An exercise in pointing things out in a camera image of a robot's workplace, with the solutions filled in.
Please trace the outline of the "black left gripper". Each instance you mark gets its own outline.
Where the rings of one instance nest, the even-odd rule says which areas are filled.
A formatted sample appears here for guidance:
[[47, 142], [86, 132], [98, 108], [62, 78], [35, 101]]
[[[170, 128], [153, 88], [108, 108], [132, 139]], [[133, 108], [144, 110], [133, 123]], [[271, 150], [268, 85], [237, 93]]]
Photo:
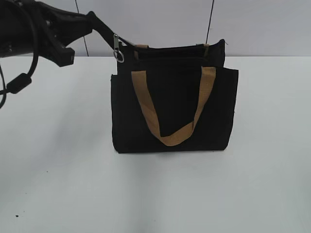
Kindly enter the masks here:
[[87, 15], [64, 11], [43, 2], [36, 2], [36, 23], [39, 27], [39, 55], [59, 67], [74, 63], [75, 51], [68, 45], [97, 31], [109, 46], [115, 46], [114, 33], [93, 11]]

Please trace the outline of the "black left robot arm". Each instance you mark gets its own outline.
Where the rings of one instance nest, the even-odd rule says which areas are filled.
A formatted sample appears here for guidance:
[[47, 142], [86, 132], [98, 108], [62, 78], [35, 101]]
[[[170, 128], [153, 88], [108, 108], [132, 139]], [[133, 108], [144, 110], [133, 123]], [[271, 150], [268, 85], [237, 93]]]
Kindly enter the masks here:
[[61, 10], [35, 0], [0, 2], [0, 55], [10, 57], [32, 53], [59, 67], [72, 65], [75, 51], [72, 42], [98, 32], [115, 53], [120, 42], [134, 47], [115, 34], [93, 11], [80, 14]]

